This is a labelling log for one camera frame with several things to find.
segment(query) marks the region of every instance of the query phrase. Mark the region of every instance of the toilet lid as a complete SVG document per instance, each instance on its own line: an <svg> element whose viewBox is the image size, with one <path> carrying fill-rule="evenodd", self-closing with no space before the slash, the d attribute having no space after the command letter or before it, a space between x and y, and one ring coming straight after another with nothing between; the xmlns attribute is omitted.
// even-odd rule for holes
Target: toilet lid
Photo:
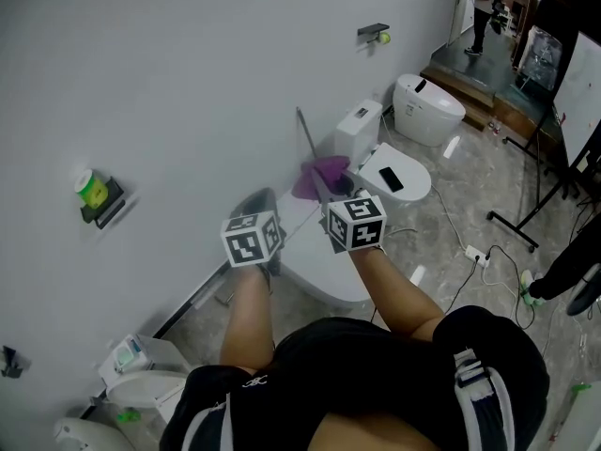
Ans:
<svg viewBox="0 0 601 451"><path fill-rule="evenodd" d="M106 390L110 402L122 407L155 408L157 400L186 381L171 371L138 371L125 374Z"/></svg>
<svg viewBox="0 0 601 451"><path fill-rule="evenodd" d="M404 188L393 192L384 178L379 174L381 169L390 167L403 184ZM413 202L423 199L430 192L432 179L427 169L415 159L403 152L383 143L372 155L359 175L376 188L377 193L399 202Z"/></svg>

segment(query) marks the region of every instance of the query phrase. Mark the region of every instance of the white toilet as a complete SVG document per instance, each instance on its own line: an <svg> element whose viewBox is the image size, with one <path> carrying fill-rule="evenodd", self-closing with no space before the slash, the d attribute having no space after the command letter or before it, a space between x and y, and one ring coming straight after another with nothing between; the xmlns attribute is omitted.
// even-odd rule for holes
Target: white toilet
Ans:
<svg viewBox="0 0 601 451"><path fill-rule="evenodd" d="M374 101L363 101L353 109L335 131L335 153L350 158L349 170L362 178L365 189L379 196L393 225L399 210L428 195L432 180L415 159L388 144L378 145L381 113L382 106ZM388 187L379 174L386 167L399 178L402 190L393 192ZM348 253L335 254L319 224L319 203L287 193L278 201L278 210L287 233L281 254L283 272L331 305L353 308L367 303L369 294Z"/></svg>
<svg viewBox="0 0 601 451"><path fill-rule="evenodd" d="M134 451L116 429L68 417L54 426L54 440L60 451Z"/></svg>
<svg viewBox="0 0 601 451"><path fill-rule="evenodd" d="M139 334L128 335L99 369L110 402L157 409L167 423L191 371L173 343Z"/></svg>
<svg viewBox="0 0 601 451"><path fill-rule="evenodd" d="M455 97L418 75L401 75L394 88L394 127L418 144L442 145L466 116Z"/></svg>

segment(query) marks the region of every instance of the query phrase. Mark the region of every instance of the mobile phone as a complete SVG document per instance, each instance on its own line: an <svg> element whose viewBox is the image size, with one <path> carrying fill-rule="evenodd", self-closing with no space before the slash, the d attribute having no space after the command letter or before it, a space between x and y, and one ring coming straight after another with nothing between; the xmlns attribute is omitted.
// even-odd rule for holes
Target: mobile phone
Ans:
<svg viewBox="0 0 601 451"><path fill-rule="evenodd" d="M405 186L398 179L394 171L390 167L386 167L385 169L381 169L379 174L382 176L384 181L391 188L391 191L397 192L401 189L405 189Z"/></svg>

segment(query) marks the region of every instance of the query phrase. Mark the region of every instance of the forearm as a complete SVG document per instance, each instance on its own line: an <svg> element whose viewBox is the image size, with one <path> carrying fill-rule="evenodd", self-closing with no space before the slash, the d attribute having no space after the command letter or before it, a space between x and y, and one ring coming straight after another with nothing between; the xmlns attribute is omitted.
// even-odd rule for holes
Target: forearm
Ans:
<svg viewBox="0 0 601 451"><path fill-rule="evenodd" d="M418 335L431 338L431 332L444 313L430 297L414 286L378 249L353 251L350 258L379 314L393 333L413 335L432 322L433 326L426 325L431 329L425 335Z"/></svg>

